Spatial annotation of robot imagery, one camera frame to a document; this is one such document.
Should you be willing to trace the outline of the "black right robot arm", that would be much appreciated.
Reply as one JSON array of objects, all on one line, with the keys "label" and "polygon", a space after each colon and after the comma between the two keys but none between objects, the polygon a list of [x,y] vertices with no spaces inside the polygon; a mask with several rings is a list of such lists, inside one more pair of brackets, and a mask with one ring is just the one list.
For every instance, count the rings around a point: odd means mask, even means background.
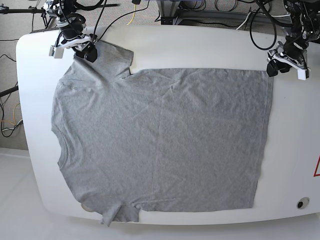
[{"label": "black right robot arm", "polygon": [[75,55],[91,63],[98,58],[95,45],[97,35],[84,33],[86,19],[76,13],[75,0],[47,0],[43,9],[56,18],[59,33],[54,45],[50,47],[49,56],[61,59],[65,49],[73,49]]}]

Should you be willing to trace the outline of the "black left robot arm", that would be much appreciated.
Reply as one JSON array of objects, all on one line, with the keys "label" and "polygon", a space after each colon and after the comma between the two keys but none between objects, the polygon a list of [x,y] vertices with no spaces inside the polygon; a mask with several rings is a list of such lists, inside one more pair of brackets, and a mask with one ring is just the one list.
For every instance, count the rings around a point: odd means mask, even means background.
[{"label": "black left robot arm", "polygon": [[284,0],[283,5],[290,14],[291,24],[283,27],[287,31],[285,42],[278,41],[275,48],[268,51],[266,73],[274,77],[294,68],[298,79],[305,81],[311,75],[307,48],[310,42],[317,42],[320,38],[320,2]]}]

